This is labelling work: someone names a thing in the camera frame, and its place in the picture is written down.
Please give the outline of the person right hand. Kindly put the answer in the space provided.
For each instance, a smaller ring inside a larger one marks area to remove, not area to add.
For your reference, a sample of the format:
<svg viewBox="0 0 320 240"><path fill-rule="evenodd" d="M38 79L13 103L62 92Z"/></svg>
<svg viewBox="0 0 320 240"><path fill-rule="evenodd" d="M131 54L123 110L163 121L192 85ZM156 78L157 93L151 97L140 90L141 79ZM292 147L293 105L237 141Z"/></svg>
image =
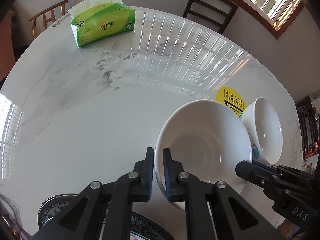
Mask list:
<svg viewBox="0 0 320 240"><path fill-rule="evenodd" d="M293 224L288 219L285 219L278 227L277 230L289 240L301 240L304 239L306 234L305 231L302 231L300 227Z"/></svg>

